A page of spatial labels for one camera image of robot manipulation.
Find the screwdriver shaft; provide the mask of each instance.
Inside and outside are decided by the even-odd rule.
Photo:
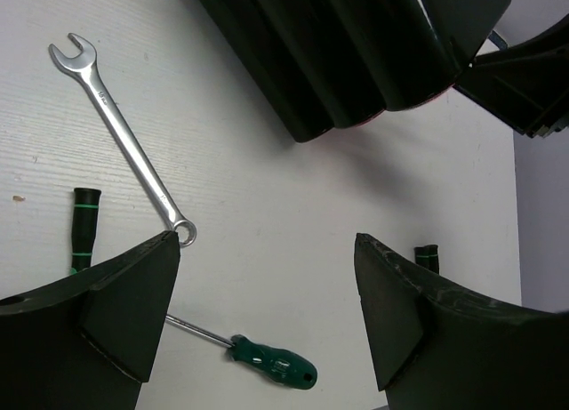
[[[234,343],[232,341],[229,341],[224,337],[218,336],[215,333],[208,332],[207,330],[204,330],[201,327],[194,326],[193,324],[190,324],[188,321],[184,321],[183,319],[179,319],[170,314],[166,314],[166,322],[172,326],[180,328],[181,330],[184,330],[196,336],[207,339],[208,341],[220,345],[223,348],[233,348],[234,346]]]

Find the green screwdriver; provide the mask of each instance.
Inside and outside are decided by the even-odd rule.
[[[273,382],[296,390],[309,390],[317,382],[317,368],[289,350],[259,345],[240,334],[228,340],[170,314],[166,315],[166,322],[227,348],[234,361],[240,361],[261,371]]]

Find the white table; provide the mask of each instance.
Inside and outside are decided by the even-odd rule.
[[[48,55],[49,43],[76,52],[76,32],[96,44],[108,89],[198,226],[171,313],[319,369],[312,391],[279,388],[166,326],[138,409],[384,404],[357,232],[408,256],[439,244],[445,277],[520,302],[512,131],[454,90],[298,145],[197,0],[0,0],[0,19],[0,297],[68,274],[74,187],[103,192],[95,262],[163,228],[84,91]]]

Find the silver combination wrench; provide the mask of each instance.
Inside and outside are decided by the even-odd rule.
[[[100,79],[95,47],[79,35],[69,34],[68,37],[81,52],[78,56],[69,58],[55,45],[50,44],[49,52],[55,66],[65,75],[74,78],[85,89],[168,228],[187,230],[188,235],[180,241],[180,246],[185,247],[192,244],[196,240],[196,225],[186,219],[174,203],[168,189],[158,177],[156,170],[134,137],[131,127],[126,123],[107,87]]]

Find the green stripe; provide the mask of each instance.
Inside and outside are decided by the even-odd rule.
[[[75,208],[96,208],[96,209],[99,209],[99,206],[93,205],[93,204],[75,204]]]

